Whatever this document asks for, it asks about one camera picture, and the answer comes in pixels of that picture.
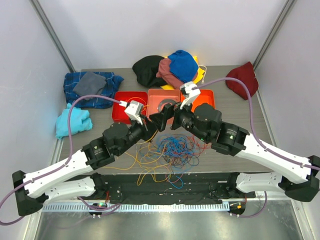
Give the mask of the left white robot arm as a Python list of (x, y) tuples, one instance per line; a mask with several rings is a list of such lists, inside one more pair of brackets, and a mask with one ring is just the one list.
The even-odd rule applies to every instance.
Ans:
[(131, 126), (113, 123), (102, 136), (76, 151), (68, 158), (41, 170), (25, 173), (18, 170), (12, 174), (15, 200), (20, 217), (39, 211), (50, 199), (47, 190), (60, 183), (95, 171), (115, 161), (138, 141), (150, 141), (157, 133), (156, 124), (145, 119), (133, 121)]

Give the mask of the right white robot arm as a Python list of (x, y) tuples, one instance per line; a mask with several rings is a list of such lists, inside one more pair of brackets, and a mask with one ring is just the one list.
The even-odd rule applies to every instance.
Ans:
[(237, 174), (236, 180), (225, 186), (230, 197), (250, 192), (280, 192), (293, 200), (308, 203), (319, 192), (320, 180), (316, 177), (319, 157), (297, 156), (265, 143), (248, 130), (223, 121), (222, 113), (207, 103), (195, 110), (166, 104), (161, 112), (151, 114), (149, 119), (160, 132), (172, 119), (172, 130), (182, 127), (220, 154), (247, 159), (271, 170)]

